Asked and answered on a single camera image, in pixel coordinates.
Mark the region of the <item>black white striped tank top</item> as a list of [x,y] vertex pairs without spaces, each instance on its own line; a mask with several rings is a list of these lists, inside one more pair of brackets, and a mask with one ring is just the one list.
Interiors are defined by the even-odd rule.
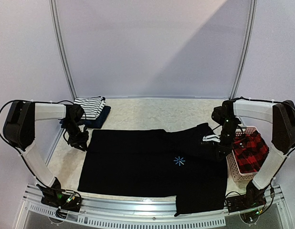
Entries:
[[75,104],[78,104],[84,110],[82,119],[95,120],[101,114],[106,104],[105,97],[98,96],[92,98],[75,98]]

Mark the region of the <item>black garment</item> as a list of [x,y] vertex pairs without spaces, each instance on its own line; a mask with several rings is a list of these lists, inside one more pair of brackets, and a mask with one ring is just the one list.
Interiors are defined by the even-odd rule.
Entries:
[[224,208],[228,169],[203,142],[207,123],[190,129],[94,130],[78,190],[86,193],[176,198],[176,215]]

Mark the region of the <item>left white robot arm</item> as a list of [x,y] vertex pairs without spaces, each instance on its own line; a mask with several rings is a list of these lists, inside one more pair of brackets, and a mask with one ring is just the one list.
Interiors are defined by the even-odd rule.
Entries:
[[70,147],[86,151],[89,133],[80,129],[78,123],[86,116],[79,104],[63,104],[12,100],[3,105],[9,107],[0,137],[20,155],[28,170],[37,182],[53,188],[56,177],[46,166],[36,145],[37,121],[61,120],[62,127],[68,133],[67,144]]

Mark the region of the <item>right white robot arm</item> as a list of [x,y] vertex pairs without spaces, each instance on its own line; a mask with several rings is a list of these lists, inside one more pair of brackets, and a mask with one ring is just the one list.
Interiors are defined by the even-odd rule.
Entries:
[[271,184],[288,155],[295,150],[295,104],[291,100],[280,102],[240,97],[225,100],[215,107],[211,118],[221,126],[220,136],[214,140],[218,160],[232,153],[235,131],[244,119],[263,123],[258,130],[269,147],[269,154],[241,201],[245,208],[252,208],[260,200],[258,191]]

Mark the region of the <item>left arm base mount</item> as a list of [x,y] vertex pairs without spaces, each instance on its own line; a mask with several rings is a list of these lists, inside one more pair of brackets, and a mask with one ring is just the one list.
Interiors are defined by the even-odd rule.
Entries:
[[51,187],[36,185],[42,192],[41,203],[50,207],[79,212],[82,205],[81,195],[73,190],[61,189],[61,183],[55,178]]

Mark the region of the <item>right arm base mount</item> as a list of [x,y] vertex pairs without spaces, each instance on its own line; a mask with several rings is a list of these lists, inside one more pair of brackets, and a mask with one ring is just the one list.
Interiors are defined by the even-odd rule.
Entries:
[[270,187],[270,195],[272,200],[275,197],[274,187],[272,184],[268,184],[263,189],[258,189],[253,181],[249,181],[246,186],[246,193],[240,194],[236,191],[231,191],[225,196],[225,206],[228,208],[228,211],[236,212],[245,209],[257,208],[262,206],[262,210],[260,210],[257,215],[261,214],[266,210],[266,197],[265,191]]

